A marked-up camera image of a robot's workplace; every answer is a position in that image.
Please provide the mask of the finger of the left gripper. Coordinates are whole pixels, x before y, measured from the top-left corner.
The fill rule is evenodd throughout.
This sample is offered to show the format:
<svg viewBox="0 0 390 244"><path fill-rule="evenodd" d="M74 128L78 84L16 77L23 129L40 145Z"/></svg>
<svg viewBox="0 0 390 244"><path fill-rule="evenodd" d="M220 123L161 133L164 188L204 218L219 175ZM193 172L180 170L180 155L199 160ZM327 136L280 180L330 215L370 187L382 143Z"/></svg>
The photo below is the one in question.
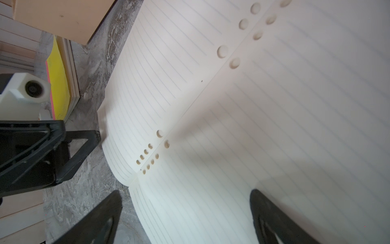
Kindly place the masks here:
<svg viewBox="0 0 390 244"><path fill-rule="evenodd" d="M69 144L73 140L81 139L86 139L86 141L71 157ZM97 130L66 132L65 139L56 149L56 183L70 180L100 141L101 135Z"/></svg>
<svg viewBox="0 0 390 244"><path fill-rule="evenodd" d="M52 154L65 135L63 121L1 121L1 196L54 186Z"/></svg>

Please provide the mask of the yellow cover notebook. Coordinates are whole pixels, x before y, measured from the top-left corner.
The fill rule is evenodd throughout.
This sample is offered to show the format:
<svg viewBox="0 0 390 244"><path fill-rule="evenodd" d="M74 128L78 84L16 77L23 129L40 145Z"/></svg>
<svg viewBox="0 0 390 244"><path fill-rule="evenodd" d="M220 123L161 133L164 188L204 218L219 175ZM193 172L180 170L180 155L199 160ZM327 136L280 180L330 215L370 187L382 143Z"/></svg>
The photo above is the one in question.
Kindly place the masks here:
<svg viewBox="0 0 390 244"><path fill-rule="evenodd" d="M51 84L51 114L54 120L67 121L80 99L75 62L68 39L54 36L46 62L47 80Z"/></svg>

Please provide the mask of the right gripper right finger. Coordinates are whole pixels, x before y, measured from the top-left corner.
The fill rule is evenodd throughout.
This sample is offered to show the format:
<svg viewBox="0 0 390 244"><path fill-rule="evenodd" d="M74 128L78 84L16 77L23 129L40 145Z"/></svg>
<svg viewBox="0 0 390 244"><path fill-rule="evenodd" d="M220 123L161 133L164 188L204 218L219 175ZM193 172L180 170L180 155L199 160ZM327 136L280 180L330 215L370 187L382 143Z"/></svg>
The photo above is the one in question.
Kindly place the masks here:
<svg viewBox="0 0 390 244"><path fill-rule="evenodd" d="M257 189L250 194L253 225L260 244L317 244L295 221Z"/></svg>

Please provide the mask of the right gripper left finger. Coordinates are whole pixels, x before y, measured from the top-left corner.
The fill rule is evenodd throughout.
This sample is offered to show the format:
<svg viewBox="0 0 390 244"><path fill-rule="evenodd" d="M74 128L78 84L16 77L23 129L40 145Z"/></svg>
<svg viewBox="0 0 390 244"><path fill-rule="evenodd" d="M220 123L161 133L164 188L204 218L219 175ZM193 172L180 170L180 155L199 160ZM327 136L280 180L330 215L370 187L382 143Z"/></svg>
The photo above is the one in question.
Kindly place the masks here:
<svg viewBox="0 0 390 244"><path fill-rule="evenodd" d="M112 244L121 211L122 198L120 192L115 190L55 243Z"/></svg>

